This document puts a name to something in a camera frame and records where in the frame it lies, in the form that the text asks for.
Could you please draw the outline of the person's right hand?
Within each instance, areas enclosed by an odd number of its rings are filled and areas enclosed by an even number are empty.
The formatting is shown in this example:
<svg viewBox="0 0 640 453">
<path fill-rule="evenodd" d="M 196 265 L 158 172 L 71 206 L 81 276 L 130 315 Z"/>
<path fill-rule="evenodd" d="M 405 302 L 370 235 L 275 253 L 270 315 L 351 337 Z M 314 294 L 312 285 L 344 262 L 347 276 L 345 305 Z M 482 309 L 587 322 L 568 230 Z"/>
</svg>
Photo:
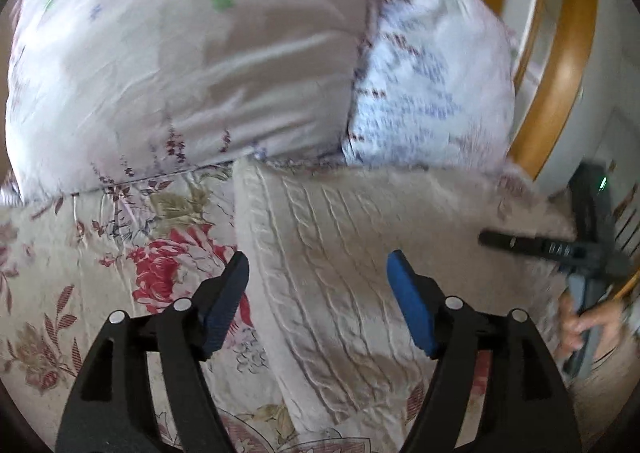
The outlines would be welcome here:
<svg viewBox="0 0 640 453">
<path fill-rule="evenodd" d="M 570 291 L 563 291 L 559 298 L 559 343 L 555 349 L 555 358 L 567 359 L 574 352 L 584 348 L 582 335 L 593 329 L 601 331 L 593 360 L 603 358 L 620 343 L 625 308 L 623 299 L 608 299 L 582 314 L 577 314 Z"/>
</svg>

